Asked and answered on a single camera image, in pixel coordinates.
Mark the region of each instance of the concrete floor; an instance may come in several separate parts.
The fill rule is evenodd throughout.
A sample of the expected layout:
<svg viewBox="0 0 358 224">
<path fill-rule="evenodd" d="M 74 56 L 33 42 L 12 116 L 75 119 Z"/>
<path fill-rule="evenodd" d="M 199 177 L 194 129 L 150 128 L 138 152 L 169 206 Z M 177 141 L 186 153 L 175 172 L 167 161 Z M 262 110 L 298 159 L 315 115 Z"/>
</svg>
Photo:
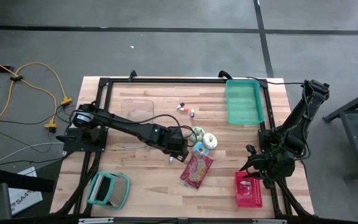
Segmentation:
<svg viewBox="0 0 358 224">
<path fill-rule="evenodd" d="M 358 30 L 358 1 L 259 2 L 266 29 Z M 258 28 L 252 0 L 0 0 L 0 24 Z M 331 85 L 331 97 L 309 129 L 313 155 L 305 161 L 308 183 L 317 215 L 358 221 L 358 182 L 342 181 L 344 174 L 358 171 L 358 163 L 340 120 L 325 124 L 321 119 L 358 95 L 358 35 L 267 35 L 267 43 L 275 77 L 288 82 L 316 79 Z M 50 65 L 74 101 L 85 75 L 129 75 L 134 69 L 142 76 L 215 77 L 220 70 L 234 77 L 267 76 L 259 34 L 0 30 L 0 62 L 16 68 L 29 62 Z M 60 100 L 57 81 L 46 69 L 30 67 L 22 74 Z M 9 82 L 7 75 L 0 74 L 0 111 Z M 294 107 L 301 88 L 287 86 L 287 92 Z M 18 83 L 3 119 L 39 121 L 53 113 L 52 103 L 43 93 Z M 37 144 L 49 141 L 42 126 L 0 123 L 0 131 Z M 0 158 L 22 147 L 0 136 Z M 61 146 L 54 146 L 48 154 L 26 150 L 10 160 L 43 160 L 61 153 Z M 13 171 L 27 167 L 25 162 L 1 166 Z"/>
</svg>

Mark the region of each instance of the cheese grater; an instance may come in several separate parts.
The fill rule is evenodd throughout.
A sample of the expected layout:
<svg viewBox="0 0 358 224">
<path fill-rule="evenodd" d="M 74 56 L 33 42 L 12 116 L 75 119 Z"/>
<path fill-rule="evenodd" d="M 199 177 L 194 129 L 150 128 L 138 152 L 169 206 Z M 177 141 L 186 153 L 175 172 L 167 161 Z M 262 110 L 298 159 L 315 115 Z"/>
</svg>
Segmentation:
<svg viewBox="0 0 358 224">
<path fill-rule="evenodd" d="M 112 210 L 124 206 L 129 192 L 129 178 L 124 174 L 98 172 L 93 177 L 87 202 Z"/>
</svg>

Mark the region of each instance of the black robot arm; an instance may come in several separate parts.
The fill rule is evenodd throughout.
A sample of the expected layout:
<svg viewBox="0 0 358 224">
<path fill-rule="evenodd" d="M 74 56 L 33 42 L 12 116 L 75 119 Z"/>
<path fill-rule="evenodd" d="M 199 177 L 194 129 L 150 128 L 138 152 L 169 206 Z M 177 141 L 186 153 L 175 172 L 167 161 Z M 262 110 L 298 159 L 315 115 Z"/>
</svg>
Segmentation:
<svg viewBox="0 0 358 224">
<path fill-rule="evenodd" d="M 164 154 L 169 154 L 181 162 L 184 162 L 188 155 L 187 139 L 183 137 L 179 126 L 164 127 L 159 124 L 141 124 L 111 114 L 93 104 L 80 105 L 73 117 L 73 124 L 89 133 L 98 126 L 106 126 L 131 134 L 147 145 L 160 149 Z M 91 141 L 92 138 L 92 134 L 90 134 L 88 141 Z"/>
<path fill-rule="evenodd" d="M 299 204 L 285 185 L 283 178 L 292 175 L 297 159 L 310 156 L 306 142 L 307 129 L 320 105 L 329 98 L 328 87 L 327 83 L 305 80 L 302 98 L 285 122 L 277 128 L 259 131 L 259 142 L 263 153 L 258 154 L 252 145 L 246 146 L 251 155 L 240 169 L 248 172 L 248 168 L 254 167 L 258 171 L 248 172 L 245 177 L 263 179 L 266 188 L 276 182 L 299 216 L 310 216 L 310 214 Z"/>
<path fill-rule="evenodd" d="M 291 112 L 285 122 L 277 129 L 272 129 L 268 135 L 270 144 L 278 146 L 295 157 L 304 157 L 306 151 L 307 129 L 318 108 L 329 98 L 329 85 L 315 80 L 303 84 L 302 99 Z"/>
</svg>

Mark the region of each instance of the red container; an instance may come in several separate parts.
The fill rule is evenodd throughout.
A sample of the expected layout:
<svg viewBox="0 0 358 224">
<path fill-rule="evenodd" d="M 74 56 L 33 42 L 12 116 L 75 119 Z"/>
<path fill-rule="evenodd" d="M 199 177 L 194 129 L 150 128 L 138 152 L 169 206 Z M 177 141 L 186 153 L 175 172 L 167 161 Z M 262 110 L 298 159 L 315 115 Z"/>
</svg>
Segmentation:
<svg viewBox="0 0 358 224">
<path fill-rule="evenodd" d="M 262 208 L 259 179 L 243 178 L 247 172 L 236 172 L 234 185 L 236 186 L 236 203 L 239 208 Z"/>
</svg>

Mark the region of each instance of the teal plastic tray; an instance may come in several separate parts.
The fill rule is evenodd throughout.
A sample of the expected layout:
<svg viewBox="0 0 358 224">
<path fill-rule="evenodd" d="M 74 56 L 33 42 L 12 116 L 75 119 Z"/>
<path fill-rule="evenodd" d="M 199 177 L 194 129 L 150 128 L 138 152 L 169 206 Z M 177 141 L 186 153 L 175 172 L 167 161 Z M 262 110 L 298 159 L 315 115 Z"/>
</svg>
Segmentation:
<svg viewBox="0 0 358 224">
<path fill-rule="evenodd" d="M 260 124 L 265 120 L 257 80 L 228 80 L 226 105 L 229 124 Z"/>
</svg>

